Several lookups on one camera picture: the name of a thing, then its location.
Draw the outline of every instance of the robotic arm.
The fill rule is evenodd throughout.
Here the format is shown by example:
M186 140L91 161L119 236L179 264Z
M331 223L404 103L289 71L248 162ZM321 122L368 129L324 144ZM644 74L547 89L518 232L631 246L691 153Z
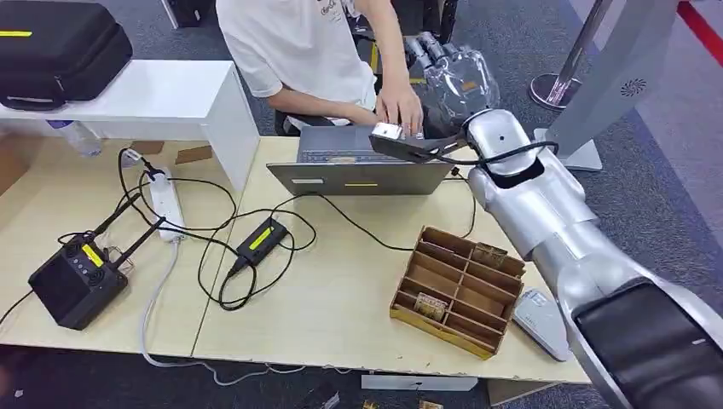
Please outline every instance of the robotic arm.
M548 148L527 148L538 141L510 112L483 109L444 140L405 140L388 124L370 138L376 151L418 163L464 145L477 153L475 198L540 270L573 353L610 406L723 407L723 319L605 237L580 183Z

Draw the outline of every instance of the gray laptop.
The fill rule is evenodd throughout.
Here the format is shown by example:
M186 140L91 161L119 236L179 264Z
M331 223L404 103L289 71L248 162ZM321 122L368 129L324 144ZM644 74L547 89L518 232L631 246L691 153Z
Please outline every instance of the gray laptop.
M296 164L266 167L291 194L431 194L452 170L441 162L410 164L376 153L370 126L306 126Z

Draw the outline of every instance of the wooden compartment box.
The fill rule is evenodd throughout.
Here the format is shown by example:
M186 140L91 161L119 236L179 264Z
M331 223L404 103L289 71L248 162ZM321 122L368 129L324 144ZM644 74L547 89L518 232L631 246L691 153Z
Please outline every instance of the wooden compartment box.
M487 359L505 336L523 274L524 263L504 250L423 228L390 316ZM430 297L434 314L420 306Z

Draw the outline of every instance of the laptop lid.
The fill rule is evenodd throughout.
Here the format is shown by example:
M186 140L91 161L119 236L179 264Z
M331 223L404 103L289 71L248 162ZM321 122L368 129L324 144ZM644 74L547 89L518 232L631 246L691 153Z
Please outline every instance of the laptop lid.
M267 164L291 194L397 195L431 194L452 170L441 162L428 164Z

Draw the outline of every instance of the plastic bottle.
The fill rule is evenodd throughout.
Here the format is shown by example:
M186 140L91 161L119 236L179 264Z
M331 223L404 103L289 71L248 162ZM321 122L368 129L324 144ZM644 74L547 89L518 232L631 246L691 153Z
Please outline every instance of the plastic bottle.
M48 121L48 124L56 132L63 135L66 141L86 158L101 154L103 148L101 139L83 123L78 121Z

